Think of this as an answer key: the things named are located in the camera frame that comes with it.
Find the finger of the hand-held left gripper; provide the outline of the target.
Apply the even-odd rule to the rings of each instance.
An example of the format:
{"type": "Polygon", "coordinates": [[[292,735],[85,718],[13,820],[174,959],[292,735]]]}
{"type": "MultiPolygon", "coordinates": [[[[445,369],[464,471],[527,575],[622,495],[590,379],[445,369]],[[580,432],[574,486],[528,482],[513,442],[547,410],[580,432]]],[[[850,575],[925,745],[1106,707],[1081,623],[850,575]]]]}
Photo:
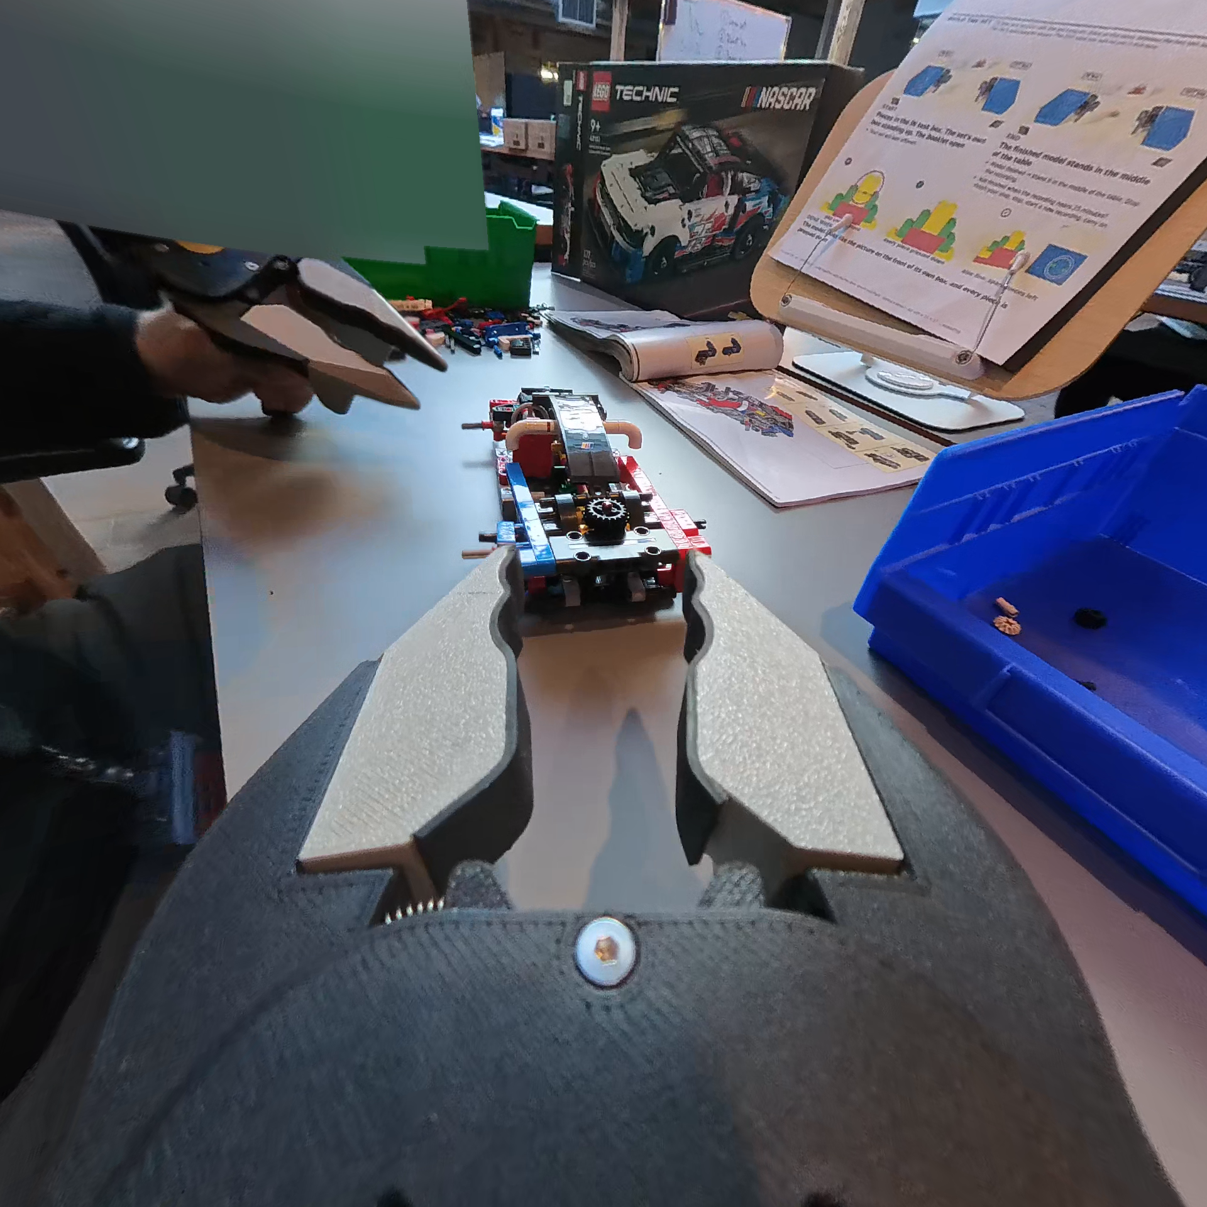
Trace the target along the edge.
{"type": "Polygon", "coordinates": [[[369,282],[321,259],[293,259],[292,307],[341,346],[378,367],[411,358],[447,371],[445,357],[369,282]]]}
{"type": "Polygon", "coordinates": [[[307,380],[333,414],[348,414],[355,399],[418,411],[421,400],[395,375],[341,345],[289,307],[253,307],[222,320],[222,339],[238,352],[272,358],[307,380]]]}

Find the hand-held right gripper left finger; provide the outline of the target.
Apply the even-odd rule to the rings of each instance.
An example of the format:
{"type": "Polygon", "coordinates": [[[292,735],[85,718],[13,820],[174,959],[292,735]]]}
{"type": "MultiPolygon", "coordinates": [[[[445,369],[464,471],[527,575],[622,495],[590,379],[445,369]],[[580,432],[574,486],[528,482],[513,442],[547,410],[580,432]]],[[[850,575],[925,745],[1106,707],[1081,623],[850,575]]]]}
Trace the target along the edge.
{"type": "Polygon", "coordinates": [[[445,887],[496,863],[535,810],[532,730],[519,672],[519,554],[493,552],[386,651],[299,864],[399,871],[445,887]]]}

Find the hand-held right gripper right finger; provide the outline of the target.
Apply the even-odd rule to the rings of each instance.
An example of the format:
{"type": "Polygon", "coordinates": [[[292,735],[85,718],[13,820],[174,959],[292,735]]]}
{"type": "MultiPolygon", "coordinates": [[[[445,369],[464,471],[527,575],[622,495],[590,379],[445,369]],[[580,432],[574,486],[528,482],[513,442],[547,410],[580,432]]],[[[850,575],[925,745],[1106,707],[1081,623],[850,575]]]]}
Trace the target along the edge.
{"type": "Polygon", "coordinates": [[[700,552],[684,616],[675,820],[688,863],[898,874],[906,855],[818,653],[700,552]]]}

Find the toy brick car chassis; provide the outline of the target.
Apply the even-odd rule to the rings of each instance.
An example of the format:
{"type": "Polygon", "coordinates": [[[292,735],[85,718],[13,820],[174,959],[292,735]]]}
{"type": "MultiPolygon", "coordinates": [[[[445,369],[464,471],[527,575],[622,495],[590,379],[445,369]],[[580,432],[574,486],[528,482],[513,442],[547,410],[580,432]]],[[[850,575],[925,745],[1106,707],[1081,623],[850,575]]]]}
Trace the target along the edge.
{"type": "Polygon", "coordinates": [[[671,508],[639,466],[642,430],[596,395],[524,388],[462,429],[491,438],[501,499],[475,555],[515,550],[532,612],[664,608],[685,586],[688,556],[713,552],[707,524],[671,508]]]}

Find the blue plastic bin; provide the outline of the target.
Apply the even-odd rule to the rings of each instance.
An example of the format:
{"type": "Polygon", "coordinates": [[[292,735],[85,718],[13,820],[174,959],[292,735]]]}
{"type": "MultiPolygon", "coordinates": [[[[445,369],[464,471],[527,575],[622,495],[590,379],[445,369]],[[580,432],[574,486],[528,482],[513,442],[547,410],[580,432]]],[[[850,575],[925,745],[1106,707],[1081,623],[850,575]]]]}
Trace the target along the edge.
{"type": "Polygon", "coordinates": [[[1205,490],[1205,387],[951,447],[854,605],[877,654],[1201,916],[1205,490]]]}

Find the green plastic bin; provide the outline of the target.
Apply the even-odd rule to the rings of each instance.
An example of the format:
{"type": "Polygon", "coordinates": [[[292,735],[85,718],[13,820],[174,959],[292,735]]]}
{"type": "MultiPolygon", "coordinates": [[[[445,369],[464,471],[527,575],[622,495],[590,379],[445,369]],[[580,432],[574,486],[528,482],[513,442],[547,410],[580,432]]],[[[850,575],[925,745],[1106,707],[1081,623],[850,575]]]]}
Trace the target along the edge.
{"type": "Polygon", "coordinates": [[[416,297],[451,307],[466,300],[471,307],[519,311],[531,304],[538,230],[535,216],[501,201],[487,211],[487,250],[426,249],[420,263],[346,262],[390,301],[416,297]]]}

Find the pile of loose bricks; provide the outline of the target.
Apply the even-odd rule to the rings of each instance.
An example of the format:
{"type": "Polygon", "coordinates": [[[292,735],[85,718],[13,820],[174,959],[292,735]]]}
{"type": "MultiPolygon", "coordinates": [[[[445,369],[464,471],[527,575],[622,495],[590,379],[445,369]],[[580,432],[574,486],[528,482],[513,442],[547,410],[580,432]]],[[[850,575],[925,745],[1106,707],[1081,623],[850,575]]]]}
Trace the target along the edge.
{"type": "Polygon", "coordinates": [[[531,358],[540,353],[544,318],[551,304],[497,311],[473,307],[466,299],[437,307],[430,300],[407,297],[392,300],[394,310],[435,348],[448,353],[490,352],[497,358],[531,358]]]}

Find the toy building instruction booklet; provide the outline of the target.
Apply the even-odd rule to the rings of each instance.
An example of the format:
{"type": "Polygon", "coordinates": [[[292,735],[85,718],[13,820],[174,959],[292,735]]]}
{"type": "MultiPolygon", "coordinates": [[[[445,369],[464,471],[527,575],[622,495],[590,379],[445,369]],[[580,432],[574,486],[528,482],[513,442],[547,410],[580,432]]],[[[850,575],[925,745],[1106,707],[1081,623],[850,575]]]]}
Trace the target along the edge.
{"type": "Polygon", "coordinates": [[[935,453],[780,371],[764,320],[668,311],[554,311],[550,325],[614,357],[647,403],[778,509],[909,487],[935,453]]]}

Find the toy set cardboard box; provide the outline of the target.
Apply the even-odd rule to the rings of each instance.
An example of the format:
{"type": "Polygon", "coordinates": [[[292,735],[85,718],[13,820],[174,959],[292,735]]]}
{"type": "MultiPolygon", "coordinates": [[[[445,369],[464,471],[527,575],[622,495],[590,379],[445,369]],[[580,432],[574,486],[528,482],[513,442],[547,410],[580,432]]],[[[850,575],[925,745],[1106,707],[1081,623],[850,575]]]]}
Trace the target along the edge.
{"type": "Polygon", "coordinates": [[[751,308],[753,270],[863,68],[562,63],[553,273],[649,311],[751,308]]]}

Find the whiteboard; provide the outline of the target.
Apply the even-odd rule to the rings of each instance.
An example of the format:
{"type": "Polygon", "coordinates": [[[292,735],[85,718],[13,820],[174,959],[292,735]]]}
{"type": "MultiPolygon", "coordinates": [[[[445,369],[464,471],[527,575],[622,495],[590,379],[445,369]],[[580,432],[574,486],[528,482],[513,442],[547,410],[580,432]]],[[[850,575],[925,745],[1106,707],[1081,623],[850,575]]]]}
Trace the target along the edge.
{"type": "Polygon", "coordinates": [[[744,2],[664,2],[657,61],[778,63],[793,17],[744,2]]]}

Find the wooden document stand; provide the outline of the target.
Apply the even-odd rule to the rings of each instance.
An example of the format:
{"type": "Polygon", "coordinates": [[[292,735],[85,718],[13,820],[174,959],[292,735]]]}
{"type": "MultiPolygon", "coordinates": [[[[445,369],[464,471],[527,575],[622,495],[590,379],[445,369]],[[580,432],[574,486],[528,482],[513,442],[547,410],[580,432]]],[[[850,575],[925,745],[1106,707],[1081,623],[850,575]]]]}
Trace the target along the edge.
{"type": "Polygon", "coordinates": [[[1015,371],[981,354],[923,334],[917,327],[813,280],[775,258],[778,242],[803,212],[813,190],[867,113],[879,103],[892,74],[867,83],[839,116],[803,179],[772,244],[752,274],[753,306],[778,322],[928,376],[969,387],[995,400],[1020,402],[1064,388],[1104,354],[1206,227],[1206,185],[1199,183],[1145,242],[1115,258],[1079,299],[1079,310],[1054,320],[1029,360],[1015,371]]]}

